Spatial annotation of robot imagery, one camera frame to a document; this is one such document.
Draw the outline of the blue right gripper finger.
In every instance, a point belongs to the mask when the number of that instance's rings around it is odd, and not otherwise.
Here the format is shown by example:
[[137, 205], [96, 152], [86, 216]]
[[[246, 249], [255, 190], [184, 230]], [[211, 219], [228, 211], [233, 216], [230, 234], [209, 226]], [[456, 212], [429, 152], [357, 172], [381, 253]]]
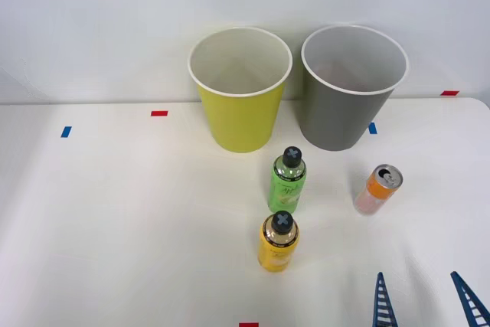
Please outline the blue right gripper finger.
[[374, 311], [372, 319], [373, 327], [398, 327], [397, 319], [387, 291], [387, 286], [382, 272], [377, 274]]
[[484, 304], [456, 271], [451, 272], [451, 277], [469, 327], [489, 327], [490, 315]]

